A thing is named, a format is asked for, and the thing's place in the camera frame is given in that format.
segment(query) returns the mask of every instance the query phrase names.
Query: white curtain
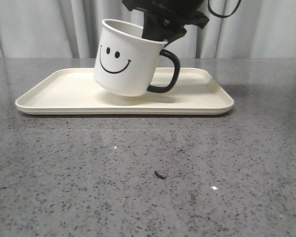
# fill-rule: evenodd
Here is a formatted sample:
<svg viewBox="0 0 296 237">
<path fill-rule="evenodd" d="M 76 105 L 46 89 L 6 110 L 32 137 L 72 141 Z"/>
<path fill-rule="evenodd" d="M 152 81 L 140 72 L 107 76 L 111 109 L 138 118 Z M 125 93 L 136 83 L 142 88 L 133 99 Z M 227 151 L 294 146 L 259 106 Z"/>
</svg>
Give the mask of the white curtain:
<svg viewBox="0 0 296 237">
<path fill-rule="evenodd" d="M 228 14 L 237 1 L 211 5 Z M 296 58 L 296 0 L 242 0 L 226 19 L 210 14 L 207 0 L 200 11 L 207 26 L 186 26 L 168 46 L 180 58 Z M 121 0 L 0 0 L 0 58 L 94 58 L 104 18 L 143 24 Z"/>
</svg>

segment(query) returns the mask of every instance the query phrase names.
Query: white mug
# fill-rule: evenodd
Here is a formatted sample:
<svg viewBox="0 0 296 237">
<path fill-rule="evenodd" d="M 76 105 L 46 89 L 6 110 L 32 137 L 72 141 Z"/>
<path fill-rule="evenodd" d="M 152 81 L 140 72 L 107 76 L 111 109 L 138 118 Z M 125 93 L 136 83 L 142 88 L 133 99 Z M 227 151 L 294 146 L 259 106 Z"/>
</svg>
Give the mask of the white mug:
<svg viewBox="0 0 296 237">
<path fill-rule="evenodd" d="M 176 83 L 180 61 L 165 49 L 167 40 L 141 38 L 143 28 L 132 23 L 104 19 L 94 79 L 104 89 L 123 96 L 140 96 L 147 91 L 165 93 Z M 168 86 L 150 85 L 160 55 L 174 64 L 174 74 Z"/>
</svg>

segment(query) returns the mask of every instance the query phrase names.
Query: tray rim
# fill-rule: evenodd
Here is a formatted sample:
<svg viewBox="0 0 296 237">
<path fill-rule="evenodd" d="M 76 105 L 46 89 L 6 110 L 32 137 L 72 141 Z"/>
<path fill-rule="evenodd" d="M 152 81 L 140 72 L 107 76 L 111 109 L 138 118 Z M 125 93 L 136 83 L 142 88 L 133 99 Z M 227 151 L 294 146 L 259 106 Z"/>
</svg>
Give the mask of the tray rim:
<svg viewBox="0 0 296 237">
<path fill-rule="evenodd" d="M 174 68 L 165 68 L 165 67 L 158 67 L 156 70 L 159 70 L 159 73 L 168 72 L 169 70 L 173 70 Z M 179 108 L 176 111 L 173 111 L 174 107 L 152 107 L 152 106 L 145 106 L 145 107 L 131 107 L 131 106 L 110 106 L 101 107 L 73 107 L 73 106 L 49 106 L 49 107 L 37 107 L 33 106 L 25 106 L 20 103 L 25 96 L 28 96 L 31 92 L 40 87 L 42 84 L 46 83 L 51 77 L 54 77 L 57 74 L 67 72 L 70 73 L 92 73 L 94 68 L 64 68 L 54 71 L 48 77 L 43 79 L 41 82 L 36 84 L 34 87 L 26 91 L 24 94 L 19 96 L 15 100 L 15 106 L 21 112 L 30 115 L 221 115 L 229 110 L 232 109 L 234 106 L 233 98 L 216 82 L 216 80 L 206 71 L 200 68 L 191 68 L 191 67 L 184 67 L 181 68 L 180 73 L 185 73 L 185 71 L 195 71 L 195 72 L 202 72 L 206 75 L 206 77 L 212 79 L 215 83 L 218 84 L 220 90 L 223 91 L 225 96 L 227 96 L 230 100 L 230 103 L 227 106 L 219 107 L 219 108 L 211 108 L 211 107 L 203 107 L 203 108 L 196 108 L 196 107 L 184 107 Z"/>
</svg>

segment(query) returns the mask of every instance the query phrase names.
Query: mug handle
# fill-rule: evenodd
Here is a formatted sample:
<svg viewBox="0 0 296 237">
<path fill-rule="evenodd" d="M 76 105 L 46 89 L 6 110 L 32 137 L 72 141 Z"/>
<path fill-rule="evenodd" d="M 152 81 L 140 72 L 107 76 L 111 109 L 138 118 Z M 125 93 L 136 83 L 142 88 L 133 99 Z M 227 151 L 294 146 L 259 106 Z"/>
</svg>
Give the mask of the mug handle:
<svg viewBox="0 0 296 237">
<path fill-rule="evenodd" d="M 173 62 L 174 72 L 173 72 L 173 76 L 172 76 L 172 79 L 171 79 L 169 85 L 167 85 L 167 86 L 155 86 L 155 85 L 148 86 L 147 91 L 154 92 L 154 93 L 165 93 L 165 92 L 168 92 L 169 90 L 171 90 L 178 80 L 179 73 L 180 73 L 180 67 L 181 67 L 180 60 L 178 59 L 178 57 L 174 53 L 163 49 L 160 51 L 160 55 L 169 58 Z"/>
</svg>

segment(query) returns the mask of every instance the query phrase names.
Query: cream tray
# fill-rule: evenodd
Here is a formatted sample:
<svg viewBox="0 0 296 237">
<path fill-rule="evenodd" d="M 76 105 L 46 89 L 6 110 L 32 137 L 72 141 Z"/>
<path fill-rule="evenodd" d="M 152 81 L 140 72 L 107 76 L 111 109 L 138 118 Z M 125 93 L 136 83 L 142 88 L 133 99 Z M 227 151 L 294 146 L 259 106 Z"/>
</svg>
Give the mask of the cream tray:
<svg viewBox="0 0 296 237">
<path fill-rule="evenodd" d="M 204 70 L 181 68 L 178 82 L 164 94 L 147 92 L 123 97 L 101 88 L 93 79 L 93 68 L 68 68 L 54 72 L 15 105 L 31 115 L 219 115 L 234 101 Z M 173 68 L 157 68 L 153 85 L 166 85 Z"/>
</svg>

